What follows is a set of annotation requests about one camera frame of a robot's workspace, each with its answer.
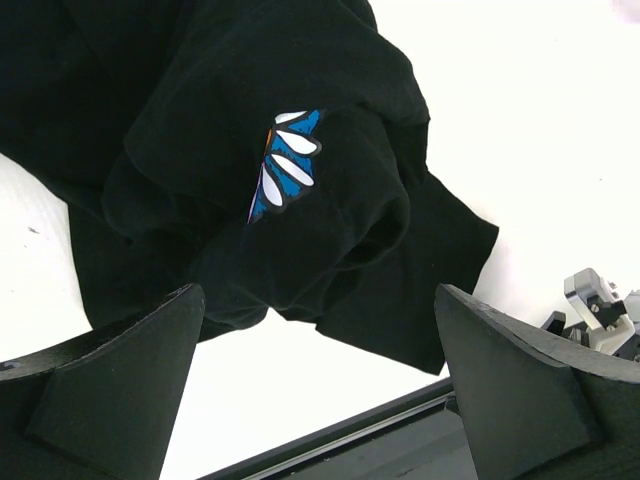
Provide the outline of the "black t-shirt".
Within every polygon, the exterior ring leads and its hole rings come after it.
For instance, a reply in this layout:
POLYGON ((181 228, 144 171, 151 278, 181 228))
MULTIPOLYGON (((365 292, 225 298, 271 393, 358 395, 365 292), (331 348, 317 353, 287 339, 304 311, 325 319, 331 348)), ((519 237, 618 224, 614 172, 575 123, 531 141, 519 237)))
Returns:
POLYGON ((5 1, 1 151, 66 203, 91 326, 187 284, 200 337, 269 311, 422 372, 441 284, 498 237, 426 164, 366 1, 5 1))

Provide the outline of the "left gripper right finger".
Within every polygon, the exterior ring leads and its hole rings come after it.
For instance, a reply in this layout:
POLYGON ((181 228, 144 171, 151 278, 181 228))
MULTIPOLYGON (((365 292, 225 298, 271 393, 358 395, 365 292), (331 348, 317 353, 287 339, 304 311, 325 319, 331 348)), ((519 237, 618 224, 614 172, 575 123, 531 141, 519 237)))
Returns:
POLYGON ((636 479, 639 366, 451 285, 435 314, 481 479, 636 479))

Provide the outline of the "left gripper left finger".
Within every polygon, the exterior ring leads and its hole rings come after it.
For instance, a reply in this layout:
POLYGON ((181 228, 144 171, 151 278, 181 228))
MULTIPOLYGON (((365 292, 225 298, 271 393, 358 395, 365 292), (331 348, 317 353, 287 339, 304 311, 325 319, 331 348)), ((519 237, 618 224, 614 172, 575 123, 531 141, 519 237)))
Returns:
POLYGON ((159 478, 204 306, 187 285, 142 318, 2 362, 2 478, 159 478))

